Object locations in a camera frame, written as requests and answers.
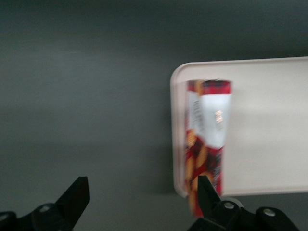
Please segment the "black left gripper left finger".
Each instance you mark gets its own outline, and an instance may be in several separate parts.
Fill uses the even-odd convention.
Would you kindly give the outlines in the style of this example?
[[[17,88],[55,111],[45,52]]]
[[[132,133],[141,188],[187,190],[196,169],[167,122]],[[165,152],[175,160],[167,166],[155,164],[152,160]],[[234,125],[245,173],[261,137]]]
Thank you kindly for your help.
[[[2,231],[72,231],[90,201],[87,177],[78,177],[55,203],[38,206],[18,218],[12,211],[0,213]]]

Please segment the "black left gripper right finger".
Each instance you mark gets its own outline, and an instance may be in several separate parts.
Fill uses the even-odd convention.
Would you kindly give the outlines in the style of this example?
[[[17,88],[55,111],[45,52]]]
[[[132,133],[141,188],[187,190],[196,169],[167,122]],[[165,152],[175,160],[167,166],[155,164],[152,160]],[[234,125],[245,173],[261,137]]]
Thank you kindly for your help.
[[[289,217],[274,207],[260,207],[255,213],[231,198],[222,200],[207,176],[198,177],[198,202],[203,213],[190,231],[297,231]]]

